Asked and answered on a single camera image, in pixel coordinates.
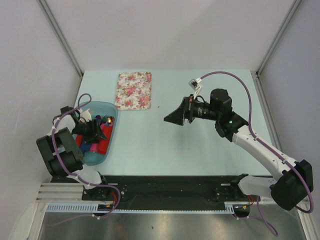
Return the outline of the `red paper napkin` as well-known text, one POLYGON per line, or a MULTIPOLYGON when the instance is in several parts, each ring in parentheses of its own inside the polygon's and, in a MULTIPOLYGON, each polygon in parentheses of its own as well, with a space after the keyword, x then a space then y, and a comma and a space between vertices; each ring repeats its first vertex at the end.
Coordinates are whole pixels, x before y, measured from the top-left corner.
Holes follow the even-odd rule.
POLYGON ((113 134, 114 125, 113 126, 107 126, 106 123, 103 123, 100 126, 100 128, 102 130, 102 133, 105 136, 105 139, 101 138, 99 140, 99 142, 98 142, 98 154, 105 155, 105 154, 108 153, 108 148, 109 148, 109 145, 110 145, 111 140, 112 140, 112 134, 113 134))

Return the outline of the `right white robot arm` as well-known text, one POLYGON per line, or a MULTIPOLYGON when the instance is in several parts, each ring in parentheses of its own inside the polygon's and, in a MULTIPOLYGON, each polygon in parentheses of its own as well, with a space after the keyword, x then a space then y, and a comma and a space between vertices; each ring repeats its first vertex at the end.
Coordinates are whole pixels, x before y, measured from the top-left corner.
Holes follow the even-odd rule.
POLYGON ((211 91, 210 101, 198 101, 193 94, 182 99, 180 106, 164 117, 164 121, 183 126, 194 119, 214 121, 218 135, 241 147, 262 164, 271 178, 242 174, 230 188, 231 196, 242 201, 248 195, 273 199, 279 207, 290 211, 314 189, 312 165, 297 161, 261 139, 250 124, 232 110, 232 99, 225 89, 211 91))

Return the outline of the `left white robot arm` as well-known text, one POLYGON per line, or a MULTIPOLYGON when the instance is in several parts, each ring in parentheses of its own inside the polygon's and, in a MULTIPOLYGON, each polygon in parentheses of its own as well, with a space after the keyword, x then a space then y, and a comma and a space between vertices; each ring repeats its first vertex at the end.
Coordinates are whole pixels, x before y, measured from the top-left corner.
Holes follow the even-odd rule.
POLYGON ((100 200, 110 196, 111 188, 103 183, 102 175, 85 163, 84 149, 107 140, 102 126, 86 110, 65 106, 52 120, 49 133, 36 140, 48 172, 53 177, 67 177, 81 183, 100 200))

